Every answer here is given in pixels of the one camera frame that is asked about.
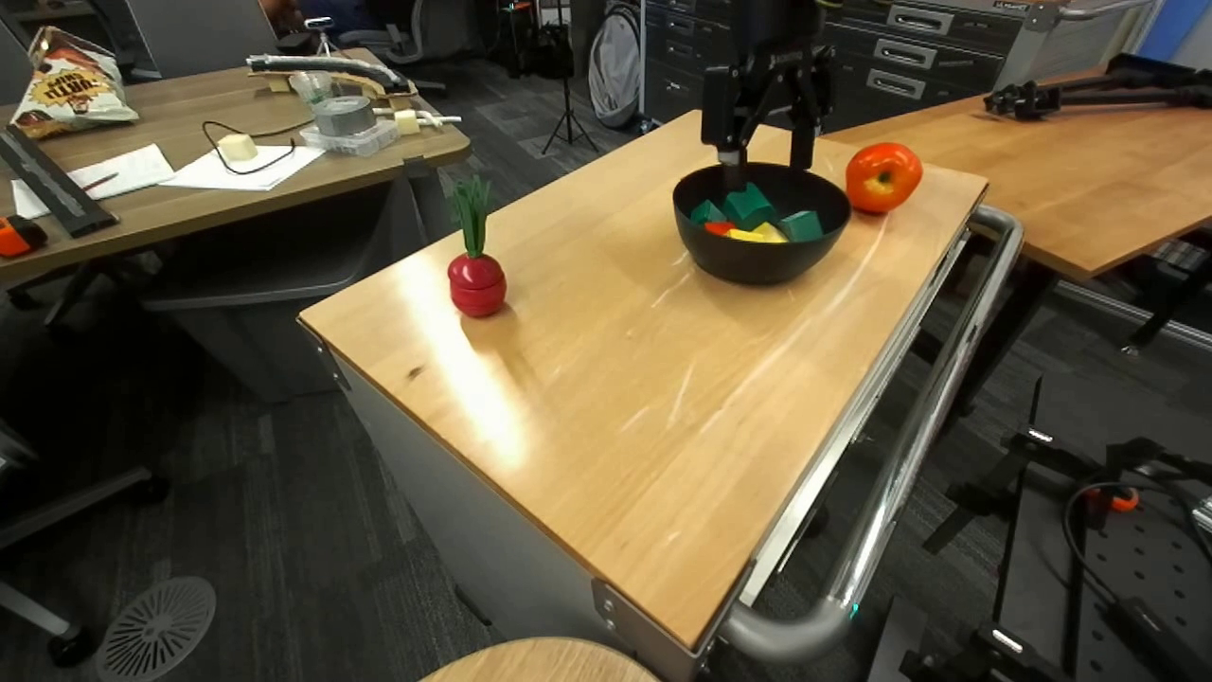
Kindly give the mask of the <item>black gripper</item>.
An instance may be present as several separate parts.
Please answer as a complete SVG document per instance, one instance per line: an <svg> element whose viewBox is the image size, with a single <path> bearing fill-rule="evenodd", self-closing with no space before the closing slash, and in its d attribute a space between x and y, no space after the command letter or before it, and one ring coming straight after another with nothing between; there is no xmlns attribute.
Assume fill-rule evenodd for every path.
<svg viewBox="0 0 1212 682"><path fill-rule="evenodd" d="M814 162L818 118L828 110L828 51L750 52L708 62L700 81L700 142L721 153L729 190L746 184L746 145L769 110L789 110L789 169L805 174Z"/></svg>

